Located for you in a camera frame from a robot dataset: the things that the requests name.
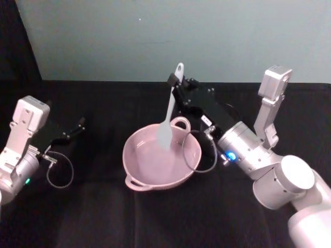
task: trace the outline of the white spatula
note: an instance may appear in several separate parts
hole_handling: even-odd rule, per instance
[[[184,64],[183,63],[178,64],[176,71],[175,71],[175,76],[179,79],[180,82],[182,82],[183,76],[184,76]],[[174,106],[175,106],[175,98],[172,95],[173,89],[174,89],[174,87],[171,87],[170,99],[169,99],[166,118],[162,123],[160,123],[160,126],[158,127],[157,134],[156,134],[159,145],[165,150],[170,149],[170,144],[171,144],[171,140],[172,140],[172,130],[171,130],[171,126],[170,126],[170,118],[171,118],[171,115],[172,115],[172,112],[173,112]]]

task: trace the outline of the light blue wall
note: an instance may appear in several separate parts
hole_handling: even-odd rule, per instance
[[[17,0],[46,80],[330,83],[330,0]]]

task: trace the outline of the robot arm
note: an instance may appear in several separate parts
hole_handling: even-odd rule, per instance
[[[235,162],[252,179],[253,192],[266,208],[279,209],[291,202],[298,211],[289,222],[289,233],[297,247],[320,247],[330,242],[331,190],[309,165],[296,156],[279,156],[271,148],[278,142],[273,124],[292,70],[273,66],[264,75],[259,95],[262,106],[254,128],[232,117],[213,97],[214,89],[197,81],[176,80],[173,95],[179,110],[191,114],[207,126],[223,154],[224,165]]]
[[[74,132],[61,133],[58,138],[53,137],[57,135],[54,129],[49,131],[51,136],[42,133],[40,130],[47,126],[49,112],[50,107],[47,104],[31,96],[17,102],[7,144],[0,153],[0,205],[7,204],[15,198],[38,169],[41,159],[48,160],[51,164],[57,163],[54,158],[45,154],[47,148],[54,144],[68,143],[85,129],[82,121]],[[40,143],[39,134],[43,138],[46,137],[47,143]]]

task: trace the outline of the pink bowl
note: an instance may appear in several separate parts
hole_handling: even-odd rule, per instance
[[[186,129],[176,126],[183,122]],[[191,130],[185,117],[176,117],[170,122],[173,138],[170,150],[162,149],[156,140],[159,124],[152,124],[136,131],[127,139],[123,149],[123,165],[127,177],[125,184],[135,191],[165,190],[186,181],[193,171],[185,164],[182,142]],[[201,147],[189,134],[185,141],[185,157],[196,169],[201,160]]]

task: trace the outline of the black fabric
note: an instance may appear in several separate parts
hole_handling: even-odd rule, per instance
[[[15,0],[0,1],[0,76],[12,83],[41,83],[41,75]]]
[[[234,105],[252,128],[261,105],[259,84],[212,84],[217,100]],[[291,206],[263,208],[236,166],[194,174],[181,186],[137,193],[124,183],[122,148],[137,129],[161,122],[166,83],[45,82],[0,89],[0,146],[16,101],[51,100],[50,119],[72,127],[85,116],[86,132],[61,149],[74,165],[73,185],[50,187],[41,165],[16,199],[2,208],[1,247],[292,247]],[[327,84],[290,84],[278,113],[275,152],[303,158],[331,185],[331,90]]]

